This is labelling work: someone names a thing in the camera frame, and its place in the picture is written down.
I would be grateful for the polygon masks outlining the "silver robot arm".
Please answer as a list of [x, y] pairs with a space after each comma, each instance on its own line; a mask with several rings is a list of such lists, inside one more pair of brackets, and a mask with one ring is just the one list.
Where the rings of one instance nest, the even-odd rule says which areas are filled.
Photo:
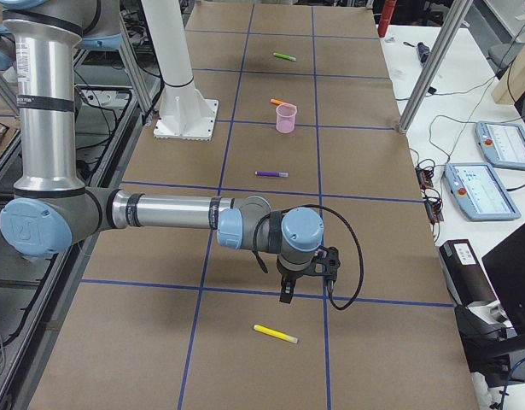
[[101, 231], [128, 226], [216, 231], [219, 244], [277, 257], [280, 299], [302, 276], [336, 279], [337, 253], [322, 245], [324, 224], [310, 205], [274, 211], [262, 197], [148, 196], [91, 188], [78, 176], [73, 50], [117, 50], [116, 1], [5, 1], [15, 39], [22, 175], [0, 213], [4, 239], [24, 255], [48, 257]]

